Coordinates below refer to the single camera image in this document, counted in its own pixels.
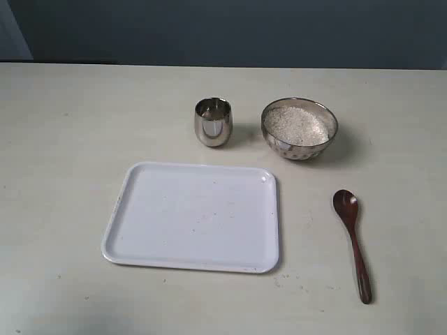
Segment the dark red wooden spoon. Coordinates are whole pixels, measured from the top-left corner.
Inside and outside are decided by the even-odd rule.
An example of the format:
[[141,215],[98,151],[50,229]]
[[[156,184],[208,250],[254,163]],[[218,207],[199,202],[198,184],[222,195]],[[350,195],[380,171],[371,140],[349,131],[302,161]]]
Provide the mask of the dark red wooden spoon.
[[332,204],[351,240],[360,300],[363,304],[370,304],[372,302],[371,284],[356,236],[356,222],[359,212],[358,200],[351,191],[342,189],[334,194]]

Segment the small steel cup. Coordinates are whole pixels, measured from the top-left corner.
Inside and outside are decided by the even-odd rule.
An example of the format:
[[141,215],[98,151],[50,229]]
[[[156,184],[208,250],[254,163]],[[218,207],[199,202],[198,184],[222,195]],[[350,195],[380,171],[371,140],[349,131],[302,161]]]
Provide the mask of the small steel cup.
[[195,106],[194,129],[198,140],[207,147],[225,145],[233,132],[230,103],[222,98],[204,98]]

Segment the white rice heap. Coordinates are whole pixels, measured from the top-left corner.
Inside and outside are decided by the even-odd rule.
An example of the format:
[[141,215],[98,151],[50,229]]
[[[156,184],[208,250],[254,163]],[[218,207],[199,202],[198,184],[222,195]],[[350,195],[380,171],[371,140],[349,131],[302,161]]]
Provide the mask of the white rice heap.
[[277,107],[264,118],[268,133],[282,142],[298,146],[315,146],[330,139],[324,122],[302,108]]

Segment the steel bowl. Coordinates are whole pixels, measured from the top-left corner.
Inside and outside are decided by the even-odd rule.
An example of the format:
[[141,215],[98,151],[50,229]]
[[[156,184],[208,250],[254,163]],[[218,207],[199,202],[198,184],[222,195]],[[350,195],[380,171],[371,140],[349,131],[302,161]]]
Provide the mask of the steel bowl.
[[[277,107],[298,107],[311,112],[313,115],[320,118],[327,126],[327,129],[330,133],[330,139],[323,144],[318,144],[315,146],[298,146],[278,140],[270,133],[268,133],[264,126],[264,118],[266,114],[270,110]],[[281,98],[268,104],[261,113],[261,131],[264,140],[273,151],[278,153],[281,157],[287,158],[292,161],[305,161],[317,157],[330,144],[332,144],[337,134],[338,128],[339,124],[337,118],[326,106],[322,105],[319,102],[306,98]]]

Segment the white plastic tray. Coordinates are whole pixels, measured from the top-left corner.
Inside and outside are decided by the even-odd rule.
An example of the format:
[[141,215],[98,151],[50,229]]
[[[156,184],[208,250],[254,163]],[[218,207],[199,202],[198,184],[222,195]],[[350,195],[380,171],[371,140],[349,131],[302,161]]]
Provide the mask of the white plastic tray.
[[267,273],[280,254],[277,181],[257,167],[137,163],[101,252],[116,265]]

